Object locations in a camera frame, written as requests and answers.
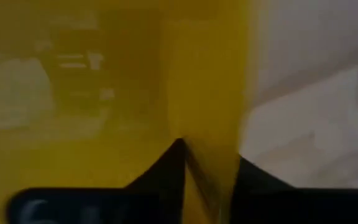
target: black object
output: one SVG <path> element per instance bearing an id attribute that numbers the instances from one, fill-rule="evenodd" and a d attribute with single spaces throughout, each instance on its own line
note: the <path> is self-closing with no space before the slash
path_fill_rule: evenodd
<path id="1" fill-rule="evenodd" d="M 185 142 L 176 140 L 124 189 L 23 190 L 6 208 L 9 224 L 181 223 Z"/>
<path id="2" fill-rule="evenodd" d="M 241 158 L 231 223 L 358 223 L 357 189 L 294 188 Z"/>

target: yellow surface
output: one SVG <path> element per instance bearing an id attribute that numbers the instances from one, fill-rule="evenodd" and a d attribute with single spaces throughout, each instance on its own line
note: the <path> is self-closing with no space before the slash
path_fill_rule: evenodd
<path id="1" fill-rule="evenodd" d="M 244 109 L 247 5 L 0 1 L 0 223 L 20 189 L 123 187 L 182 136 L 227 201 Z M 89 51 L 103 55 L 99 70 L 73 76 L 56 60 L 82 54 L 90 67 Z M 189 175 L 183 222 L 207 222 Z"/>

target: yellow fabric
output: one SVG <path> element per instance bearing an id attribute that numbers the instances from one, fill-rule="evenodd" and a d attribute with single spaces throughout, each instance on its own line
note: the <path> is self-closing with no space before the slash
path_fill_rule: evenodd
<path id="1" fill-rule="evenodd" d="M 36 42 L 50 37 L 52 19 L 58 18 L 58 26 L 92 27 L 94 12 L 111 15 L 99 21 L 95 41 L 102 43 L 108 68 L 71 79 L 52 65 L 54 59 L 44 59 L 42 66 L 55 79 L 49 83 L 54 106 L 34 109 L 17 101 L 32 95 L 46 100 L 39 90 L 0 93 L 0 223 L 6 200 L 21 189 L 123 187 L 179 137 L 195 150 L 227 202 L 245 102 L 247 5 L 238 0 L 66 0 L 56 5 L 0 0 L 0 84 L 6 86 L 0 89 L 35 85 L 33 78 L 11 79 L 9 71 L 17 69 L 24 77 L 39 72 L 39 67 L 19 67 L 35 58 Z M 2 66 L 7 61 L 10 65 Z M 102 103 L 67 106 L 73 86 L 113 93 Z M 1 128 L 7 123 L 10 128 Z M 186 174 L 183 222 L 207 223 L 194 180 Z"/>

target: yellow panel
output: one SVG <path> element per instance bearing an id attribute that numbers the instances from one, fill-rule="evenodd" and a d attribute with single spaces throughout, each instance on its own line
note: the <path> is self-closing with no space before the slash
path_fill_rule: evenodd
<path id="1" fill-rule="evenodd" d="M 172 9 L 164 21 L 168 117 L 173 135 L 184 136 L 208 178 L 218 186 L 225 219 L 239 162 L 241 118 L 252 93 L 245 86 L 254 83 L 245 79 L 246 72 L 254 70 L 254 66 L 246 69 L 251 4 L 197 1 L 201 2 L 208 5 L 209 14 L 197 15 L 190 9 L 191 1 L 181 1 L 189 10 Z M 194 209 L 185 207 L 189 213 Z M 189 216 L 185 223 L 200 220 Z"/>
<path id="2" fill-rule="evenodd" d="M 0 223 L 21 189 L 123 187 L 182 136 L 228 199 L 245 8 L 0 0 Z M 206 222 L 201 204 L 188 175 L 185 223 Z"/>

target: white wall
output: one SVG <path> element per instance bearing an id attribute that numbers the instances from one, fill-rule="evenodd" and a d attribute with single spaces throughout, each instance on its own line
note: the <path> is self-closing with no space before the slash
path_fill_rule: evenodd
<path id="1" fill-rule="evenodd" d="M 313 173 L 354 149 L 358 66 L 254 108 L 242 157 L 299 187 L 324 185 Z"/>
<path id="2" fill-rule="evenodd" d="M 357 0 L 263 0 L 259 92 L 358 49 Z"/>

